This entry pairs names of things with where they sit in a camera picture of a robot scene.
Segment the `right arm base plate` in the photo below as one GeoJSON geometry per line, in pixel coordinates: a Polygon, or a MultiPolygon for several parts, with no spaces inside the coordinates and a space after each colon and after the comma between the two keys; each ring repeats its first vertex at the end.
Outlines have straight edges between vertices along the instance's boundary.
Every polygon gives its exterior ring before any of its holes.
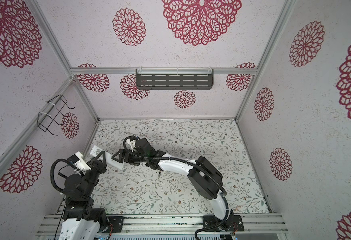
{"type": "Polygon", "coordinates": [[[244,224],[240,215],[230,215],[222,225],[217,227],[220,222],[215,216],[203,216],[203,226],[206,232],[243,232],[244,224]]]}

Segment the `aluminium front rail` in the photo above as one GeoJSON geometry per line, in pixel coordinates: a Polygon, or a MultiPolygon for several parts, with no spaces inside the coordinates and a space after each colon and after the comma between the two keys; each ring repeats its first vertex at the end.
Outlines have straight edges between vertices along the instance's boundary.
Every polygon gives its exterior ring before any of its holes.
{"type": "MultiPolygon", "coordinates": [[[[280,214],[241,214],[234,224],[239,234],[287,234],[280,214]]],[[[124,215],[122,223],[113,225],[116,235],[192,234],[205,225],[200,214],[124,215]]]]}

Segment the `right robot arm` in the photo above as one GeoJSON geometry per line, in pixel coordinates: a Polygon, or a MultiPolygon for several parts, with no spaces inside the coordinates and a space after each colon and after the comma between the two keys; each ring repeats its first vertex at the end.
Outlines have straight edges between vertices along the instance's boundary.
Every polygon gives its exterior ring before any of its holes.
{"type": "Polygon", "coordinates": [[[153,148],[147,139],[126,137],[122,149],[106,158],[106,162],[122,169],[123,164],[138,166],[141,163],[153,170],[186,176],[199,195],[209,200],[217,221],[227,221],[231,214],[223,187],[223,175],[205,157],[196,160],[174,157],[153,148]]]}

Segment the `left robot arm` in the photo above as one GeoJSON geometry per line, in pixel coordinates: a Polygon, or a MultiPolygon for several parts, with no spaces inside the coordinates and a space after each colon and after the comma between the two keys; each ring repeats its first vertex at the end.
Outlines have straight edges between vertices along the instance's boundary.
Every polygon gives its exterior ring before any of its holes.
{"type": "Polygon", "coordinates": [[[60,240],[94,240],[98,232],[109,227],[109,220],[104,208],[94,208],[91,198],[98,178],[106,172],[105,151],[100,151],[89,164],[90,169],[84,173],[73,174],[69,177],[58,173],[65,179],[64,188],[58,187],[54,180],[54,170],[58,163],[63,162],[71,168],[79,167],[73,162],[80,157],[73,155],[68,160],[58,159],[50,168],[50,181],[54,189],[65,195],[65,208],[62,214],[62,224],[59,234],[60,240]]]}

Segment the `white remote control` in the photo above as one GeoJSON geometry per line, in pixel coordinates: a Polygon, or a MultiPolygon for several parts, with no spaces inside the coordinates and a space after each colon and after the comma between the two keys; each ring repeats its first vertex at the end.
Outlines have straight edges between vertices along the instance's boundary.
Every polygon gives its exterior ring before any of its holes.
{"type": "MultiPolygon", "coordinates": [[[[89,155],[92,157],[95,157],[100,151],[103,151],[103,149],[99,148],[98,146],[93,146],[92,149],[89,152],[89,155]]],[[[123,169],[123,164],[120,164],[118,162],[115,162],[111,159],[112,154],[108,153],[105,151],[105,160],[108,166],[115,167],[119,170],[123,169]]]]}

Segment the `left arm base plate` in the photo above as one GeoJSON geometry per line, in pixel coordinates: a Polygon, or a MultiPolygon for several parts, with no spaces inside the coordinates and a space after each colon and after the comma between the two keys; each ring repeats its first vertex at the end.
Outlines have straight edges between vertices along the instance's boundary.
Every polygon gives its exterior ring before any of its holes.
{"type": "Polygon", "coordinates": [[[124,217],[108,216],[108,224],[105,233],[121,233],[124,217]]]}

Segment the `dark grey wall shelf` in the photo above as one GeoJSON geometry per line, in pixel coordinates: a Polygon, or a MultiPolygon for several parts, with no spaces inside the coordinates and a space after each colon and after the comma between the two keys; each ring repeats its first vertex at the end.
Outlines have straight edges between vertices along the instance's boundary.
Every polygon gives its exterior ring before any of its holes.
{"type": "Polygon", "coordinates": [[[139,90],[210,90],[214,85],[214,70],[156,73],[136,69],[135,84],[139,90]]]}

